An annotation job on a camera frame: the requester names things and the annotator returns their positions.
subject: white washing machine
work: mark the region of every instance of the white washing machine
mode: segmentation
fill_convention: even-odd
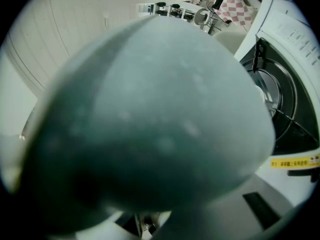
[[[263,0],[234,56],[255,81],[276,132],[273,154],[256,175],[296,206],[320,171],[318,41],[291,0]]]

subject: yellow warning label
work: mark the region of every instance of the yellow warning label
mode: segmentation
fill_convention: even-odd
[[[291,157],[291,158],[273,158],[271,160],[272,168],[310,168],[320,166],[320,154],[303,156],[303,157]]]

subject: gray blurry object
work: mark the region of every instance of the gray blurry object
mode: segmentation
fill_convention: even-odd
[[[106,33],[60,72],[33,117],[17,193],[47,233],[91,227],[113,207],[196,207],[273,150],[248,73],[182,20],[150,16]]]

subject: checkered cloth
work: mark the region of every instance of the checkered cloth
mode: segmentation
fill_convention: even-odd
[[[223,0],[215,13],[225,22],[233,21],[238,26],[251,24],[251,13],[243,0]]]

